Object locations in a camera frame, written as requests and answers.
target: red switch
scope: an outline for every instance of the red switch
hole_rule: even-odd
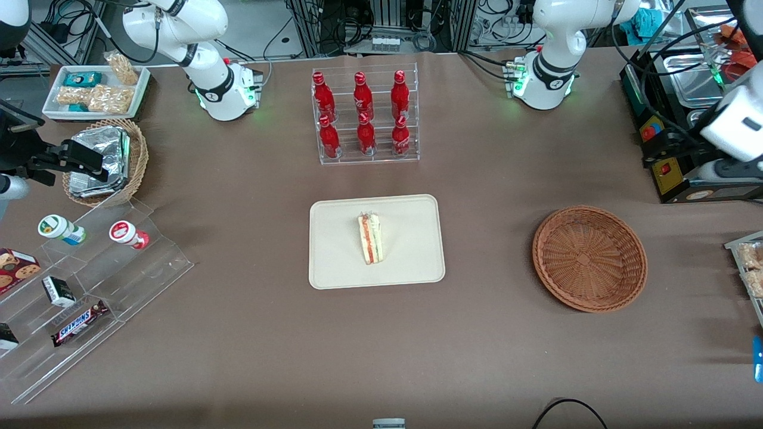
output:
[[[657,135],[657,130],[655,130],[654,126],[646,127],[644,128],[644,131],[641,132],[641,139],[649,141],[655,135]]]

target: white tray with snacks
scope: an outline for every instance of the white tray with snacks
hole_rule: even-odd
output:
[[[56,102],[56,96],[61,86],[63,86],[64,79],[69,73],[82,73],[82,72],[100,72],[101,83],[109,86],[125,86],[113,71],[110,66],[62,66],[56,75],[56,80],[53,81],[53,87],[48,93],[45,105],[43,106],[43,115],[55,121],[100,121],[101,119],[130,119],[134,118],[140,107],[140,102],[143,100],[143,94],[146,92],[151,72],[148,67],[134,66],[135,72],[138,74],[138,82],[135,85],[135,95],[133,101],[130,103],[130,107],[127,113],[124,115],[114,115],[105,113],[102,111],[69,111],[68,105],[60,105]]]
[[[731,250],[734,256],[739,268],[739,277],[745,284],[752,306],[755,307],[755,313],[763,326],[763,231],[726,243],[724,247]]]
[[[366,263],[358,217],[374,213],[383,258]],[[310,284],[316,289],[438,282],[445,276],[432,195],[319,201],[310,209]]]

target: red bottle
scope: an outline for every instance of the red bottle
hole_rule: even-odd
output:
[[[329,158],[342,156],[342,147],[339,145],[339,133],[331,124],[328,115],[321,115],[320,119],[320,142],[324,146],[324,153]]]
[[[394,85],[392,86],[392,117],[408,117],[408,85],[405,84],[405,72],[398,70],[394,73]]]
[[[358,115],[367,113],[369,120],[374,120],[374,101],[371,96],[371,89],[365,83],[365,73],[355,73],[355,107],[358,109]]]
[[[410,133],[405,122],[405,116],[400,116],[394,122],[394,129],[392,129],[392,153],[394,155],[402,156],[408,152]]]
[[[358,116],[358,142],[360,151],[363,155],[371,156],[376,153],[376,132],[371,125],[371,119],[367,113],[361,113]]]
[[[331,122],[336,121],[336,103],[333,100],[331,88],[326,85],[324,74],[321,72],[313,73],[313,83],[315,84],[315,100],[318,102],[318,111],[321,115],[328,116]]]

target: wicker basket with foil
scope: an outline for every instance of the wicker basket with foil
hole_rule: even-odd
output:
[[[533,264],[560,301],[590,313],[619,310],[646,284],[636,233],[600,208],[576,205],[548,216],[533,239]]]
[[[140,128],[135,125],[134,122],[127,119],[104,119],[90,125],[87,129],[107,127],[107,126],[122,127],[127,134],[130,135],[130,172],[128,174],[129,182],[124,188],[113,195],[99,195],[88,198],[79,198],[72,195],[69,190],[69,181],[71,175],[69,173],[63,174],[63,191],[66,196],[74,202],[89,207],[95,207],[103,202],[106,198],[111,197],[109,202],[114,204],[121,204],[128,201],[137,192],[140,187],[140,183],[143,181],[143,174],[146,172],[146,165],[148,164],[148,146],[146,145],[146,138],[143,137],[143,133],[140,132]]]

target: tabletop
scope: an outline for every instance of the tabletop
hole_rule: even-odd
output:
[[[411,61],[420,162],[321,166],[312,68]],[[723,249],[761,229],[761,209],[659,204],[622,67],[614,50],[590,50],[562,105],[534,111],[455,54],[276,63],[261,108],[227,123],[199,108],[180,69],[153,69],[136,197],[197,265],[29,405],[2,402],[2,427],[357,428],[403,417],[410,429],[525,428],[563,396],[610,427],[761,427],[750,354],[760,328]],[[58,144],[84,127],[49,121],[40,135]],[[410,194],[439,202],[442,281],[310,287],[315,202]],[[567,308],[535,274],[535,229],[576,204],[613,212],[644,244],[646,288],[620,311]],[[32,184],[0,236],[34,249],[40,218],[85,210],[59,183]],[[594,424],[567,404],[541,427]]]

